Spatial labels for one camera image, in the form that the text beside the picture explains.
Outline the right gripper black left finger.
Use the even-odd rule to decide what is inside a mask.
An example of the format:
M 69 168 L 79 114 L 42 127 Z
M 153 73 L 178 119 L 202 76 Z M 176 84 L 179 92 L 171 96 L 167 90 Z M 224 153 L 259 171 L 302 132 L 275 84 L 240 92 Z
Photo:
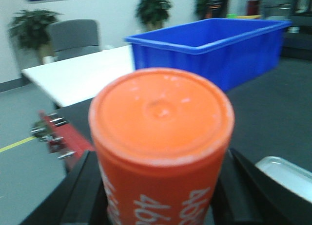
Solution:
M 85 151 L 70 173 L 22 225 L 108 225 L 107 199 L 94 151 Z

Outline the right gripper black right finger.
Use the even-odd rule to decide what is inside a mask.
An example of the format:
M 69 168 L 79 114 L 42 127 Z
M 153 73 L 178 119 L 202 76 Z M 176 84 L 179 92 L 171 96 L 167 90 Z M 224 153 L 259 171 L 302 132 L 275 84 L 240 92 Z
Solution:
M 312 205 L 258 169 L 235 149 L 226 151 L 214 190 L 216 225 L 310 225 Z

